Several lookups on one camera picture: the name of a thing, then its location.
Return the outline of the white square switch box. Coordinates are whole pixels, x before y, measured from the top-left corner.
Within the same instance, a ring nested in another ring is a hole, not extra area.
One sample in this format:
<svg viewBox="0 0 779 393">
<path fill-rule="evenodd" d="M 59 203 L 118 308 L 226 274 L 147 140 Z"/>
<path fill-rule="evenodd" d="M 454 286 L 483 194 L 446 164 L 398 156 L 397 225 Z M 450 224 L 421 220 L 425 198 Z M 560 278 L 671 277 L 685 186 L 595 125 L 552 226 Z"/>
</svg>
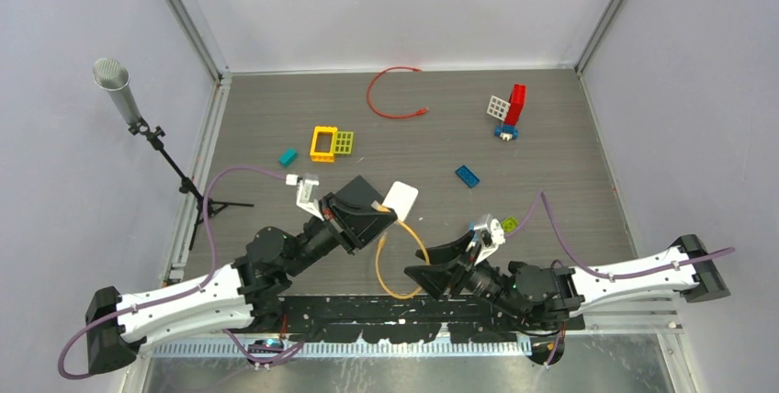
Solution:
<svg viewBox="0 0 779 393">
<path fill-rule="evenodd" d="M 382 206 L 394 211 L 397 220 L 404 222 L 418 196 L 419 190 L 416 187 L 395 181 L 382 201 Z"/>
</svg>

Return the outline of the black network switch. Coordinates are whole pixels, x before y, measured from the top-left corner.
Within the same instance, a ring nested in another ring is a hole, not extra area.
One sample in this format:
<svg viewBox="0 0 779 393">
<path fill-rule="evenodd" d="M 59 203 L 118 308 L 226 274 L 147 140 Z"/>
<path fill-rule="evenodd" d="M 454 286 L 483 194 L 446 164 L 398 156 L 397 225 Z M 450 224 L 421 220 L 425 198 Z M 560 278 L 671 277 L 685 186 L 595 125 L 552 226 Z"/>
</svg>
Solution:
<svg viewBox="0 0 779 393">
<path fill-rule="evenodd" d="M 370 208 L 381 203 L 384 196 L 362 175 L 358 175 L 338 190 L 335 195 L 349 205 Z"/>
</svg>

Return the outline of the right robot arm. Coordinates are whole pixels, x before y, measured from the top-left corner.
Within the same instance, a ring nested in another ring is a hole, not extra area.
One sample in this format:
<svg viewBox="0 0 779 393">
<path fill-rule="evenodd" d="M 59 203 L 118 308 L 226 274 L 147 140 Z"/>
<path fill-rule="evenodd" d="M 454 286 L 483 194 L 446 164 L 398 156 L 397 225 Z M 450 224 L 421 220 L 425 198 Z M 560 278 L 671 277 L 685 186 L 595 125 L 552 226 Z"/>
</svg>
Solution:
<svg viewBox="0 0 779 393">
<path fill-rule="evenodd" d="M 471 230 L 430 249 L 429 264 L 408 266 L 404 273 L 437 300 L 466 291 L 509 318 L 543 330 L 602 303 L 657 292 L 677 292 L 689 303 L 725 298 L 729 291 L 715 261 L 735 251 L 729 247 L 710 253 L 696 235 L 688 234 L 643 259 L 595 267 L 511 261 L 503 273 L 485 258 L 496 247 L 489 233 Z"/>
</svg>

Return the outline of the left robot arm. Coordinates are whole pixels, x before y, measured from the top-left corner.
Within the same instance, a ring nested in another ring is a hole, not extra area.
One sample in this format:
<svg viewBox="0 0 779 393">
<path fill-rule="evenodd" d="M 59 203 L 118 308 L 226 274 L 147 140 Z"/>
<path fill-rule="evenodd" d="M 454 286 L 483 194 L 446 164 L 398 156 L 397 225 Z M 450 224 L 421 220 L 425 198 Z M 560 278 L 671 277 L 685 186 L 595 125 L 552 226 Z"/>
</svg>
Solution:
<svg viewBox="0 0 779 393">
<path fill-rule="evenodd" d="M 300 234 L 275 227 L 259 230 L 245 255 L 200 278 L 149 292 L 120 294 L 113 286 L 95 292 L 85 319 L 87 372 L 104 374 L 132 364 L 157 344 L 216 330 L 273 331 L 282 318 L 279 295 L 337 247 L 354 253 L 391 224 L 407 218 L 418 190 L 395 182 L 381 195 L 357 176 L 335 193 L 315 198 L 312 174 L 289 174 L 296 204 L 310 213 Z"/>
</svg>

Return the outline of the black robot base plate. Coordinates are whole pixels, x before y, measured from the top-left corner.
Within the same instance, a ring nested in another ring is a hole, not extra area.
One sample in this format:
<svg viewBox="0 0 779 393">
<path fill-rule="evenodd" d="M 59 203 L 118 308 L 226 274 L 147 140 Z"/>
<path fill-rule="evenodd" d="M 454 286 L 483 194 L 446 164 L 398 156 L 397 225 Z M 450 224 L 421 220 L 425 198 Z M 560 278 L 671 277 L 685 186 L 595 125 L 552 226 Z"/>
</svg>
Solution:
<svg viewBox="0 0 779 393">
<path fill-rule="evenodd" d="M 294 342 L 393 344 L 432 342 L 447 333 L 452 343 L 514 342 L 524 335 L 546 338 L 557 332 L 563 315 L 512 317 L 482 298 L 448 300 L 429 296 L 399 300 L 390 296 L 286 296 L 268 315 L 239 328 L 246 333 L 284 332 Z"/>
</svg>

